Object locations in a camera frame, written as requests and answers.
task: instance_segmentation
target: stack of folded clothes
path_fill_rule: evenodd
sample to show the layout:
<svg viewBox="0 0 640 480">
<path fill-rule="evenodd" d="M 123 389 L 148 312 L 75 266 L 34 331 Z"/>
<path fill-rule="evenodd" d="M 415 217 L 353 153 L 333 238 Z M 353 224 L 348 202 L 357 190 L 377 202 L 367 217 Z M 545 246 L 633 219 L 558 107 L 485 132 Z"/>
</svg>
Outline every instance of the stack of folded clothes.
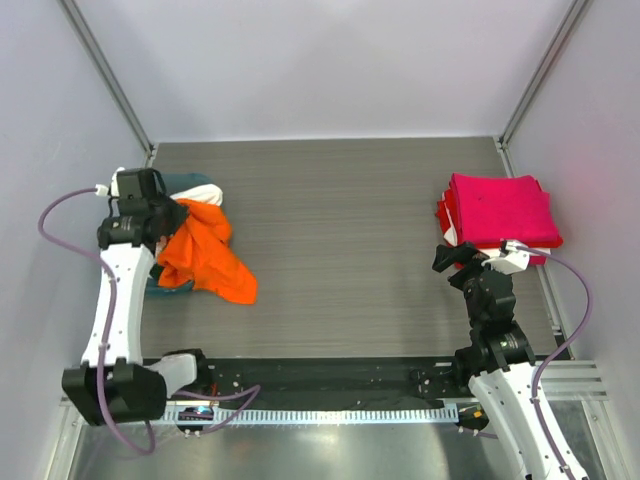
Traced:
<svg viewBox="0 0 640 480">
<path fill-rule="evenodd" d="M 563 243 L 551 217 L 550 195 L 530 175 L 482 178 L 454 173 L 436 216 L 449 245 L 471 242 L 490 257 L 499 255 L 503 240 L 518 240 L 547 253 Z M 532 256 L 530 264 L 545 260 Z"/>
</svg>

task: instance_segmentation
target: folded pink towel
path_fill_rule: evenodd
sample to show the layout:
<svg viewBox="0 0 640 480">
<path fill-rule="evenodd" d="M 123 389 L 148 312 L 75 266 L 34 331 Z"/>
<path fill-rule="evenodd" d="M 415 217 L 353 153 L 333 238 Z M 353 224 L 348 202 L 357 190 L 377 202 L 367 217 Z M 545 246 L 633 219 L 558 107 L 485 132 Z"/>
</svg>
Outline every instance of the folded pink towel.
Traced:
<svg viewBox="0 0 640 480">
<path fill-rule="evenodd" d="M 464 241 L 494 245 L 516 239 L 538 247 L 562 245 L 551 217 L 550 196 L 532 176 L 482 178 L 454 173 L 450 185 Z"/>
</svg>

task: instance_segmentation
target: white wall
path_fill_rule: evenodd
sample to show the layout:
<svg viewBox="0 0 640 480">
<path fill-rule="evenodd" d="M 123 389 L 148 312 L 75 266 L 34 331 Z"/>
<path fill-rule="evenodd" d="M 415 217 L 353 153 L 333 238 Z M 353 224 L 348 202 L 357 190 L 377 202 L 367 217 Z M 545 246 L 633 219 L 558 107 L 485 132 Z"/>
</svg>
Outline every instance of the white wall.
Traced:
<svg viewBox="0 0 640 480">
<path fill-rule="evenodd" d="M 639 24 L 637 2 L 593 2 L 511 145 L 518 172 L 552 193 L 560 254 L 593 284 L 593 320 L 575 350 L 597 361 L 632 478 L 640 478 Z M 561 268 L 551 272 L 575 326 L 581 287 Z"/>
<path fill-rule="evenodd" d="M 570 0 L 78 0 L 156 141 L 501 133 Z"/>
<path fill-rule="evenodd" d="M 57 2 L 1 2 L 0 40 L 0 477 L 30 480 L 42 478 L 62 369 L 89 338 L 100 277 L 42 240 L 38 216 L 144 160 Z M 88 196 L 61 206 L 49 228 L 97 249 L 106 213 Z"/>
</svg>

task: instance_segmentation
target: orange towel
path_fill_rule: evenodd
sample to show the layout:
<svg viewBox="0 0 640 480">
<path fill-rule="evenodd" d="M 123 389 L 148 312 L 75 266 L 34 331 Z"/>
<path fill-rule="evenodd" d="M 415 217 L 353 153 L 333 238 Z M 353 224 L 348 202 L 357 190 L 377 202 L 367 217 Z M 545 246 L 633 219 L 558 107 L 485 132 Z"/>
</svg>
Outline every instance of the orange towel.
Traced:
<svg viewBox="0 0 640 480">
<path fill-rule="evenodd" d="M 164 267 L 160 287 L 175 288 L 189 280 L 196 290 L 210 290 L 233 303 L 255 303 L 258 282 L 229 248 L 231 224 L 220 207 L 177 200 L 189 216 L 158 255 Z"/>
</svg>

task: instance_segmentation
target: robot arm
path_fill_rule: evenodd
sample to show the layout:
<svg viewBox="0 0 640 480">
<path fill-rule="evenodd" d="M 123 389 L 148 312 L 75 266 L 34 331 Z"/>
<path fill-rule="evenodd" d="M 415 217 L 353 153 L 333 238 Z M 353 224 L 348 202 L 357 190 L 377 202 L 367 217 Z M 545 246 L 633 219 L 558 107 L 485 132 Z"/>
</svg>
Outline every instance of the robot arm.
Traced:
<svg viewBox="0 0 640 480">
<path fill-rule="evenodd" d="M 526 269 L 529 254 L 518 250 L 518 242 L 506 242 L 503 255 L 489 259 L 466 243 L 459 247 L 438 246 L 433 269 L 442 272 L 453 263 L 463 267 L 449 283 L 463 292 L 471 346 L 455 353 L 456 382 L 468 387 L 494 425 L 514 479 L 588 479 L 571 454 L 566 439 L 546 400 L 542 387 L 532 394 L 535 356 L 526 335 L 514 320 L 516 299 L 510 274 Z M 554 455 L 534 403 L 542 410 L 554 441 L 567 459 L 560 465 Z"/>
<path fill-rule="evenodd" d="M 186 208 L 165 195 L 160 175 L 152 169 L 118 170 L 109 189 L 118 215 L 98 229 L 100 257 L 114 272 L 117 300 L 105 359 L 105 391 L 116 423 L 154 420 L 164 414 L 166 399 L 192 384 L 203 371 L 199 350 L 175 352 L 149 367 L 143 366 L 140 324 L 144 290 L 155 263 L 156 243 L 180 227 Z M 98 187 L 105 194 L 106 187 Z M 96 395 L 98 347 L 111 298 L 111 279 L 103 271 L 93 331 L 81 366 L 67 369 L 62 388 L 91 425 L 104 419 Z"/>
</svg>

